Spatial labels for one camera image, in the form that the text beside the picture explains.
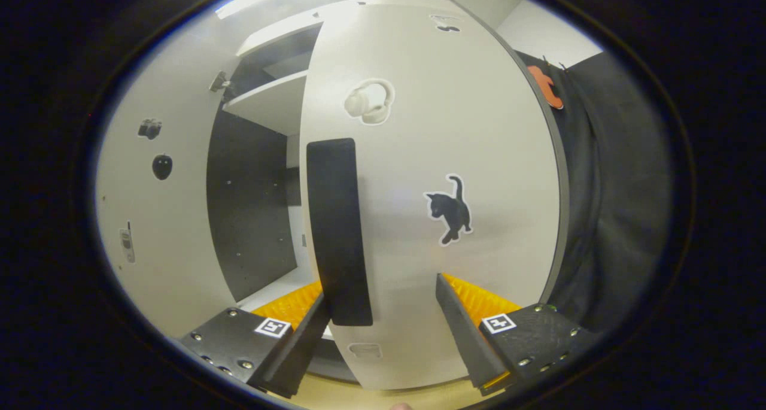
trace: orange sticker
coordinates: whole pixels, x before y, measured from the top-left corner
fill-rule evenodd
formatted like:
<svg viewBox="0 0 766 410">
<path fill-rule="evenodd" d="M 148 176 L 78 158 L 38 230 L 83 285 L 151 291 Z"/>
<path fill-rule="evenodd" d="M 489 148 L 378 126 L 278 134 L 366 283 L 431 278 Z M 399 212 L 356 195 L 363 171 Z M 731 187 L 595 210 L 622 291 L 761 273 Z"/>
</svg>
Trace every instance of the orange sticker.
<svg viewBox="0 0 766 410">
<path fill-rule="evenodd" d="M 531 72 L 534 80 L 537 81 L 537 85 L 540 86 L 542 94 L 545 96 L 545 100 L 547 100 L 548 105 L 554 107 L 555 109 L 563 110 L 564 102 L 556 97 L 556 94 L 553 94 L 553 90 L 551 89 L 553 80 L 545 75 L 538 66 L 527 66 L 527 69 L 529 69 L 529 72 Z"/>
</svg>

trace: headphones sticker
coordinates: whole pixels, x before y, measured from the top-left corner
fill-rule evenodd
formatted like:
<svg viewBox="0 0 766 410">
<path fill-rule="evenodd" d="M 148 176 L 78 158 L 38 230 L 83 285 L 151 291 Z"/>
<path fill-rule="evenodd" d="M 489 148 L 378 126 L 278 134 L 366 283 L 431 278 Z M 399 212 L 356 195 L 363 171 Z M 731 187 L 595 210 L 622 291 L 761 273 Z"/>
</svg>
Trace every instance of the headphones sticker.
<svg viewBox="0 0 766 410">
<path fill-rule="evenodd" d="M 387 80 L 373 78 L 353 88 L 343 102 L 352 118 L 360 118 L 366 126 L 383 124 L 391 115 L 394 86 Z"/>
<path fill-rule="evenodd" d="M 455 26 L 455 21 L 462 21 L 460 18 L 449 17 L 448 15 L 429 15 L 429 18 L 435 22 L 436 28 L 439 31 L 460 31 L 460 29 Z"/>
<path fill-rule="evenodd" d="M 447 174 L 447 181 L 455 184 L 455 192 L 449 195 L 444 192 L 426 192 L 428 200 L 427 213 L 433 221 L 443 221 L 446 232 L 441 236 L 439 245 L 446 247 L 452 241 L 460 240 L 460 232 L 472 233 L 471 210 L 463 197 L 463 179 L 457 174 Z"/>
</svg>

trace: orange textured pad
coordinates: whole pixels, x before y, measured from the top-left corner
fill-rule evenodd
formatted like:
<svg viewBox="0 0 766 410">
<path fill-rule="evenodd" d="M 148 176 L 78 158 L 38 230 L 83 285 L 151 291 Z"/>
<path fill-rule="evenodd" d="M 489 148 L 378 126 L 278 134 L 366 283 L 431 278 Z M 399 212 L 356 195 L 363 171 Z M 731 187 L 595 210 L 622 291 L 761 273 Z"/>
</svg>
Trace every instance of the orange textured pad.
<svg viewBox="0 0 766 410">
<path fill-rule="evenodd" d="M 309 308 L 320 296 L 320 293 L 322 293 L 322 284 L 317 281 L 276 298 L 276 300 L 253 310 L 253 314 L 282 320 L 282 322 L 290 322 L 293 325 L 293 330 L 295 330 L 298 329 L 300 321 L 306 317 L 306 313 L 309 312 Z"/>
<path fill-rule="evenodd" d="M 495 295 L 495 293 L 478 287 L 476 284 L 468 283 L 448 274 L 441 275 L 444 276 L 446 282 L 449 283 L 457 297 L 460 298 L 460 302 L 463 303 L 468 316 L 477 328 L 484 317 L 512 312 L 522 308 L 505 298 Z"/>
</svg>

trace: mouse sticker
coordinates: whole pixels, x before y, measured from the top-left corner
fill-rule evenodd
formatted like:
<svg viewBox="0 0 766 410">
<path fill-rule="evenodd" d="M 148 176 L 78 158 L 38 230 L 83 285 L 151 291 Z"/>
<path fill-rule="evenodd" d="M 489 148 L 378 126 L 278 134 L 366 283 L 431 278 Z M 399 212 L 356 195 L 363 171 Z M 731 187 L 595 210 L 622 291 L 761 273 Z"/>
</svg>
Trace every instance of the mouse sticker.
<svg viewBox="0 0 766 410">
<path fill-rule="evenodd" d="M 160 154 L 151 162 L 151 170 L 160 181 L 167 179 L 170 176 L 170 171 L 173 170 L 173 159 L 166 154 Z"/>
<path fill-rule="evenodd" d="M 454 183 L 453 195 L 444 192 L 426 192 L 428 200 L 427 213 L 430 219 L 442 221 L 446 232 L 441 236 L 439 245 L 446 247 L 452 241 L 460 240 L 460 233 L 471 233 L 471 211 L 463 197 L 463 179 L 457 174 L 448 174 L 447 181 Z"/>
</svg>

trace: white headphones sticker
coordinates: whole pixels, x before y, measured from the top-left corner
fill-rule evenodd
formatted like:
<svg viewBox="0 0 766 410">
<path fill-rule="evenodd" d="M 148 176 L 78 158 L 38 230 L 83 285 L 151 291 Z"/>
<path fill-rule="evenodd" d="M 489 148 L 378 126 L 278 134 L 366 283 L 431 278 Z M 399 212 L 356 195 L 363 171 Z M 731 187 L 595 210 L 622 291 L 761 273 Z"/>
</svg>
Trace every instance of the white headphones sticker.
<svg viewBox="0 0 766 410">
<path fill-rule="evenodd" d="M 372 94 L 368 90 L 370 86 L 380 86 L 385 92 L 382 104 L 375 104 Z M 394 86 L 387 80 L 372 78 L 360 83 L 350 91 L 343 102 L 343 108 L 353 118 L 361 117 L 362 124 L 377 126 L 383 124 L 391 115 L 391 104 L 394 102 Z"/>
</svg>

